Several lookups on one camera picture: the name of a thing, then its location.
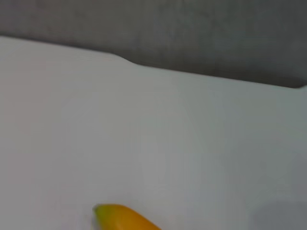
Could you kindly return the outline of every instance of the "gray background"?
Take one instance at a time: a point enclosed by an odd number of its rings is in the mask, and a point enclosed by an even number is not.
[[[302,87],[305,0],[2,0],[0,35],[132,62]]]

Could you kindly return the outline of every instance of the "white surface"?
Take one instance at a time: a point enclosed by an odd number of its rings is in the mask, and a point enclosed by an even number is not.
[[[0,50],[1,229],[89,230],[109,202],[164,230],[306,229],[306,88]]]

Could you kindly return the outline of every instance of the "white table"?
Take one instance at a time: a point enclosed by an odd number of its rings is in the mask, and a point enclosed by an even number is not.
[[[164,230],[307,224],[306,88],[5,37],[0,51],[1,229],[90,230],[96,203]]]

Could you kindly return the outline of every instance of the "white countertop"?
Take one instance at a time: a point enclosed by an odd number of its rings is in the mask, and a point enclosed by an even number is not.
[[[164,230],[307,224],[306,88],[5,37],[0,50],[2,229],[90,230],[96,203]]]

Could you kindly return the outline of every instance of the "yellow banana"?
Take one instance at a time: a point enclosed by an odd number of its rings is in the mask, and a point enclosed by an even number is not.
[[[136,211],[123,205],[96,205],[93,211],[101,230],[161,230]]]

